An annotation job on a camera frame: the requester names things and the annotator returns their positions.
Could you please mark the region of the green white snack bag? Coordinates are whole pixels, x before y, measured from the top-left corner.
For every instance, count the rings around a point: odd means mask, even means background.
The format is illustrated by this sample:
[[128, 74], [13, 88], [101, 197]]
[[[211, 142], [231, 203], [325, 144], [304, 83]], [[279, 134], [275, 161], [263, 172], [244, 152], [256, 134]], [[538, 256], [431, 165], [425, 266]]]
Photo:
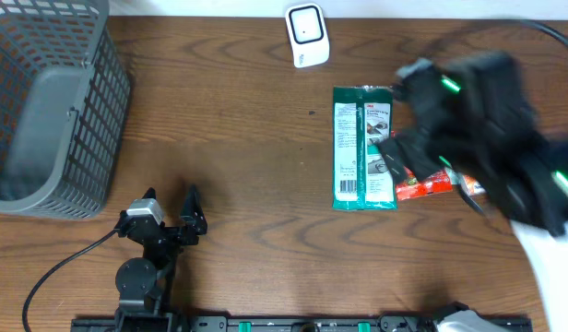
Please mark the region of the green white snack bag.
[[395, 182], [377, 147], [391, 136], [392, 111], [388, 87], [333, 88], [332, 208], [396, 208]]

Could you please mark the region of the red snack packet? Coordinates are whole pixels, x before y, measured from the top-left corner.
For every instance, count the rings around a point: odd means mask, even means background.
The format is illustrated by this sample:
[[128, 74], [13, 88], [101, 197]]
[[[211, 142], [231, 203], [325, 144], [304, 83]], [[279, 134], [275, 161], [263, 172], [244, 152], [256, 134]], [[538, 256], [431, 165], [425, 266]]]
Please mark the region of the red snack packet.
[[453, 190], [453, 184], [446, 169], [441, 169], [425, 180], [419, 181], [408, 167], [407, 159], [404, 156], [401, 159], [404, 163], [407, 178], [404, 182], [396, 185], [396, 199], [398, 201], [448, 193]]

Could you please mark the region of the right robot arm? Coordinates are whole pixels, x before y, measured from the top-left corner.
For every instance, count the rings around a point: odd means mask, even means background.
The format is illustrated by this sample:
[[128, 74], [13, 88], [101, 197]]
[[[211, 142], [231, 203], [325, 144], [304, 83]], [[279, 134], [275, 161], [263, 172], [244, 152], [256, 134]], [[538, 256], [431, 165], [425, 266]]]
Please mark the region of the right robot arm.
[[568, 138], [539, 132], [517, 61], [421, 58], [396, 74], [415, 122], [377, 146], [392, 178], [450, 168], [476, 180], [527, 255], [550, 329], [568, 331]]

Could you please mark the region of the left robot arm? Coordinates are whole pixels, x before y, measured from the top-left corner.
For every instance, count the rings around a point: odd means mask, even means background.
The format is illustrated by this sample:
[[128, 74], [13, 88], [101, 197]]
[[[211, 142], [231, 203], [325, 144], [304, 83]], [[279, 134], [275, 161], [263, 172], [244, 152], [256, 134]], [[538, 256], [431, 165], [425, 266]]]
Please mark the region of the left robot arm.
[[152, 187], [120, 213], [114, 229], [119, 237], [140, 244], [143, 254], [125, 261], [116, 273], [116, 331], [189, 329], [188, 319], [171, 308], [171, 295], [179, 255], [207, 233], [207, 219], [195, 186], [188, 190], [179, 218], [181, 226], [165, 224]]

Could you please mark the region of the orange white small packet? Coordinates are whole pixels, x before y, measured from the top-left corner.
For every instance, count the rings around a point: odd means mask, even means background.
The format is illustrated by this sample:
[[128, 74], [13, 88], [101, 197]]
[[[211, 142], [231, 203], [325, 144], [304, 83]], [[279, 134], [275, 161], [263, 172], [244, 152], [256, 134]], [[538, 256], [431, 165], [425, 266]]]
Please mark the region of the orange white small packet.
[[462, 190], [467, 196], [477, 196], [485, 193], [485, 189], [480, 183], [468, 175], [459, 174], [458, 180]]

